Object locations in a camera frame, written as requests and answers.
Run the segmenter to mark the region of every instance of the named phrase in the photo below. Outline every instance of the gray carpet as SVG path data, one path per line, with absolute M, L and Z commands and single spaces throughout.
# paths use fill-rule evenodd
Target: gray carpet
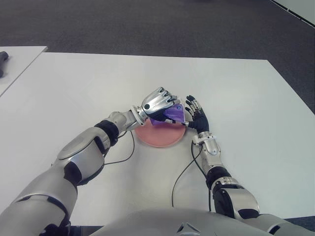
M 267 59 L 315 112 L 315 29 L 269 0 L 1 0 L 0 8 L 0 46 Z

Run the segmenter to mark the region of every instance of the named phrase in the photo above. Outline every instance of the round pink dish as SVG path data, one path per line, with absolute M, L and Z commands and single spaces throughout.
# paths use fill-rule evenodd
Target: round pink dish
M 156 148 L 164 148 L 180 141 L 185 130 L 185 126 L 180 124 L 164 123 L 153 126 L 150 119 L 147 119 L 146 125 L 137 127 L 135 132 L 144 143 Z

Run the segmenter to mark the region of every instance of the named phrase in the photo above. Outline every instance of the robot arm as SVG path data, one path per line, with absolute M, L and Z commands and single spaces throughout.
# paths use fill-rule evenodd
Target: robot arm
M 119 134 L 144 125 L 148 117 L 173 122 L 163 112 L 176 103 L 176 96 L 158 88 L 141 106 L 125 113 L 113 112 L 79 134 L 60 151 L 52 167 L 35 178 L 0 215 L 0 235 L 66 235 L 77 186 L 99 174 Z
M 186 103 L 189 105 L 186 110 L 192 115 L 193 121 L 185 125 L 197 130 L 198 135 L 193 137 L 193 142 L 202 146 L 202 169 L 206 175 L 206 184 L 213 193 L 216 213 L 276 236 L 314 235 L 274 215 L 260 214 L 255 197 L 230 175 L 221 162 L 221 149 L 209 131 L 207 117 L 198 101 L 188 96 Z

